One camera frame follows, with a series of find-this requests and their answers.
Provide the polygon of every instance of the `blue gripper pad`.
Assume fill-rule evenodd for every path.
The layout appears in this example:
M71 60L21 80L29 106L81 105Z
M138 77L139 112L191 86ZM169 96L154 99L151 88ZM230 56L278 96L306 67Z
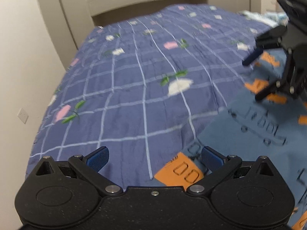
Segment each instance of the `blue gripper pad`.
M109 161L109 150L102 146L83 158L87 166L99 172Z
M227 158L208 146L201 151L201 162L211 171L215 171L227 162Z
M256 60L260 55L262 55L263 49L262 48L255 48L254 51L246 57L245 60L242 61L243 66L250 65L254 60Z

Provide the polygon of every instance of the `floral pattern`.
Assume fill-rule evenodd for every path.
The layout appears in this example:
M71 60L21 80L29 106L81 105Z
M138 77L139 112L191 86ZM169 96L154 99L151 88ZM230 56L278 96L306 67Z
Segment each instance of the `floral pattern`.
M181 78L170 82L168 86L168 96L174 96L181 92L184 92L190 89L190 86L193 84L193 80Z
M249 49L248 45L245 45L242 42L237 43L237 47L238 47L238 50L248 51L248 49Z
M151 33L154 33L154 32L155 32L155 30L153 30L153 29L146 29L144 31L144 34L151 34Z
M177 48L178 43L176 41L166 42L166 43L164 43L164 47L168 50L173 49L173 48Z
M207 24L207 23L203 23L202 26L203 26L203 28L211 28L211 25Z
M113 35L108 35L108 36L106 37L106 40L107 40L107 41L113 41L113 40L114 40L114 36L113 36Z
M118 49L115 49L112 54L113 55L121 55L122 53L125 53L124 50L122 48L118 48Z
M70 108L71 108L71 106L68 105L68 104L65 105L64 107L62 107L62 109L60 109L58 111L58 113L56 114L55 123L57 121L62 120L67 115L67 113L69 112Z
M257 31L256 29L253 29L253 28L251 28L251 27L250 27L250 31L251 31L253 34L257 34L257 33L258 33L258 31Z
M51 100L50 100L48 106L51 106L55 101L56 101L56 95L54 94L54 95L51 97Z
M197 16L197 14L196 14L195 12L192 12L192 13L190 13L189 15L190 15L190 17L195 17L195 16Z

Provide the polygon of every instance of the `bed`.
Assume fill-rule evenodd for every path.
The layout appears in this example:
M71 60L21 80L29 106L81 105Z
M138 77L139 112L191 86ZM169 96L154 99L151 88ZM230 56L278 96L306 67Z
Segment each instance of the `bed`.
M163 185L155 174L249 81L241 60L268 28L187 4L95 27L52 97L27 174L42 156L67 160L107 146L105 177L123 188Z

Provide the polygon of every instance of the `metal screw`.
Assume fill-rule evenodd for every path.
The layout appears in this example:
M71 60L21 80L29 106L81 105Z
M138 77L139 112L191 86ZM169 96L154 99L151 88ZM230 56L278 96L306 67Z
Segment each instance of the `metal screw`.
M205 190L205 188L202 185L192 185L190 187L190 191L194 193L201 193Z
M108 193L117 193L120 190L120 187L117 185L108 185L105 190Z
M290 93L291 93L291 94L294 93L294 87L293 87L293 86L290 87Z
M152 191L152 192L151 192L151 195L153 195L153 196L157 196L158 194L159 194L158 191Z

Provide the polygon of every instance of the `bed frame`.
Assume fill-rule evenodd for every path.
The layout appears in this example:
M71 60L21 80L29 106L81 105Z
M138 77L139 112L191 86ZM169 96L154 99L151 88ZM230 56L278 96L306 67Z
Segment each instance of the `bed frame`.
M260 9L253 0L38 0L38 3L66 68L94 26L151 14L176 3L207 3L232 12Z

